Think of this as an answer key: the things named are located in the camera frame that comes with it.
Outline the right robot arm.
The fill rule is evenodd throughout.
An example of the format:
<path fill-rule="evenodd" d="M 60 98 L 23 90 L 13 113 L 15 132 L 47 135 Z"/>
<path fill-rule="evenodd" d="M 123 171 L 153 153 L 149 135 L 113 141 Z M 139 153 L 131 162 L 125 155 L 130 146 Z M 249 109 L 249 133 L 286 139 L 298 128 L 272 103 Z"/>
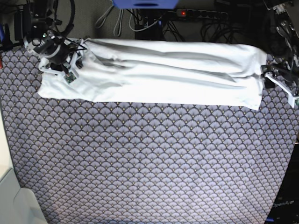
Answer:
<path fill-rule="evenodd" d="M 83 54 L 87 50 L 84 39 L 71 40 L 74 28 L 75 2 L 70 1 L 71 15 L 63 31 L 58 29 L 57 0 L 34 0 L 25 5 L 21 38 L 28 53 L 40 59 L 39 70 L 62 77 L 70 84 L 83 67 Z"/>

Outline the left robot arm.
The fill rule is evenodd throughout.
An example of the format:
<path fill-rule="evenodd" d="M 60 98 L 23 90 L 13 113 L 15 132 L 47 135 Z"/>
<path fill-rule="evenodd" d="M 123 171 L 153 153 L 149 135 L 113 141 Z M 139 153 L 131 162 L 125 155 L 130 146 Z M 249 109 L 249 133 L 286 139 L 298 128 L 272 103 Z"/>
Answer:
<path fill-rule="evenodd" d="M 297 0 L 265 0 L 265 7 L 273 14 L 274 30 L 289 50 L 285 56 L 270 53 L 262 66 L 266 81 L 279 86 L 288 97 L 288 104 L 299 105 L 299 2 Z"/>

